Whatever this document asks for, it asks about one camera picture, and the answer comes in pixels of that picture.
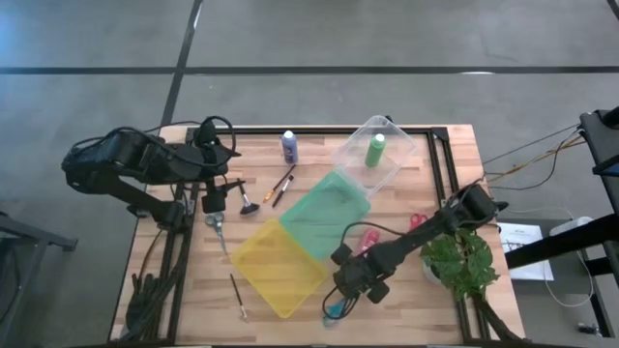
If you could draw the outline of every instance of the scissor handle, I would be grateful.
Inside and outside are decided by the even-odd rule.
[[[427,221],[426,215],[414,213],[413,215],[410,216],[410,229],[415,229],[426,221]]]

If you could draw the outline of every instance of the green tray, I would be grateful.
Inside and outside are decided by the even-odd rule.
[[[338,248],[344,228],[362,219],[369,208],[356,188],[331,172],[290,208],[280,223],[311,256],[324,260]]]

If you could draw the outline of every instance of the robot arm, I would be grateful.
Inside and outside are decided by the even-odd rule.
[[[229,122],[219,116],[207,118],[195,131],[190,143],[165,143],[153,134],[130,127],[108,133],[91,145],[73,147],[62,162],[67,184],[89,194],[109,194],[129,203],[128,210],[141,217],[148,212],[163,228],[178,228],[185,208],[176,201],[160,201],[143,190],[121,180],[134,178],[147,185],[206,183],[202,198],[205,213],[225,209],[228,190],[239,185],[215,186],[214,177],[227,173],[227,162],[241,156],[221,145],[213,120]]]
[[[474,183],[457,192],[421,226],[393,241],[371,246],[365,253],[351,257],[352,250],[343,243],[342,237],[341,245],[331,255],[339,265],[339,270],[333,274],[336,287],[346,299],[358,298],[368,291],[368,298],[378,304],[389,293],[384,280],[396,272],[407,254],[443,233],[454,234],[459,228],[479,228],[498,211],[499,205]]]

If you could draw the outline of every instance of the wooden table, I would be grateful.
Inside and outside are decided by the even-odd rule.
[[[469,125],[447,126],[452,143],[457,178],[461,186],[483,175],[473,128]],[[168,142],[183,142],[186,127],[167,127],[161,136]],[[427,140],[413,135],[418,150],[393,180],[371,198],[371,210],[365,220],[399,231],[407,230],[411,213],[433,215],[439,208],[432,177]],[[255,217],[239,216],[242,199],[238,190],[227,197],[223,235],[229,252],[249,238],[268,218],[278,218],[332,170],[331,153],[347,135],[299,135],[299,165],[295,180],[276,209],[262,205]],[[251,201],[261,203],[264,195],[285,173],[287,165],[281,154],[276,135],[238,135],[237,151],[242,157],[229,163],[228,181],[242,178]],[[444,159],[439,155],[443,182],[449,183]],[[148,187],[159,199],[172,199],[169,187]],[[449,196],[451,190],[445,186]],[[119,336],[125,324],[125,313],[133,287],[131,274],[138,273],[144,254],[158,232],[152,220],[144,219],[136,227],[129,265],[125,274],[118,308],[110,338]],[[363,228],[353,235],[359,236]],[[509,276],[499,234],[495,227],[481,228],[482,236],[492,249],[494,268],[500,278],[487,288],[487,298],[497,314],[516,334],[523,328],[516,297]],[[393,238],[381,235],[382,240]],[[354,246],[354,238],[349,243]],[[163,238],[152,254],[147,271],[156,275],[162,261]],[[357,303],[353,312],[335,328],[324,329],[321,323],[321,303],[334,286],[329,277],[288,319],[280,319],[258,295],[243,276],[235,270],[221,251],[216,235],[204,224],[201,206],[196,208],[189,266],[187,269],[177,344],[427,344],[461,343],[455,303],[451,293],[440,285],[430,283],[422,273],[419,250],[408,255],[394,276],[388,279],[391,293],[380,303],[367,298]],[[336,266],[326,262],[330,270]],[[245,303],[250,321],[239,317],[239,306],[229,279],[233,273]],[[167,328],[167,312],[171,297],[163,309],[161,333]],[[477,331],[472,304],[469,321]]]

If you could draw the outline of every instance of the green paint bottle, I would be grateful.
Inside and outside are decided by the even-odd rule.
[[[366,154],[366,165],[370,168],[378,165],[380,157],[385,149],[385,135],[379,133],[372,137]]]

